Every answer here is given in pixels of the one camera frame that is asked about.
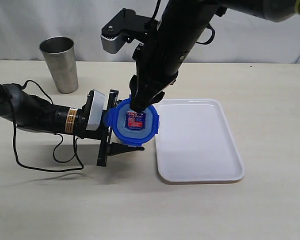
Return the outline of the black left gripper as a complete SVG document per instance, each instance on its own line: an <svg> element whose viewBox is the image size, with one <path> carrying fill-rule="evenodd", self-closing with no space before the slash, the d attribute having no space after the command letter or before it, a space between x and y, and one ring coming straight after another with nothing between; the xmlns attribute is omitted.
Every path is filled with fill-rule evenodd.
<svg viewBox="0 0 300 240"><path fill-rule="evenodd" d="M107 111L116 107L119 91L111 89L108 97L105 97L100 125L97 130L86 130L88 123L89 112L85 109L87 100L92 100L92 94L87 95L85 105L82 106L81 112L77 120L77 126L75 127L74 134L83 139L99 140L99 150L96 165L98 167L105 167L107 165L108 150L110 156L120 155L124 153L144 151L142 146L128 146L121 143L111 143L110 139L112 135L112 128L104 124L104 117Z"/></svg>

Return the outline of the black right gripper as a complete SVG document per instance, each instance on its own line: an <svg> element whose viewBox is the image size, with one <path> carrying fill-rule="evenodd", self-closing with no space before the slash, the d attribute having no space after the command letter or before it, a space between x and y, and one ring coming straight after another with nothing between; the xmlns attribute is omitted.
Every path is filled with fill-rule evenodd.
<svg viewBox="0 0 300 240"><path fill-rule="evenodd" d="M190 53L190 26L186 22L155 22L149 26L140 50L135 50L136 74L129 82L130 109L144 111L165 95L160 87L173 82Z"/></svg>

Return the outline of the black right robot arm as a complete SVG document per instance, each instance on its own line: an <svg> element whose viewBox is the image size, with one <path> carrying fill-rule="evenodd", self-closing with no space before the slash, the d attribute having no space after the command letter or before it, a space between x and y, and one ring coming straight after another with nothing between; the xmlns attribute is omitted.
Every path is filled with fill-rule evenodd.
<svg viewBox="0 0 300 240"><path fill-rule="evenodd" d="M300 15L300 0L170 0L135 51L136 75L129 83L130 108L142 112L160 102L179 68L216 16L238 11L271 22Z"/></svg>

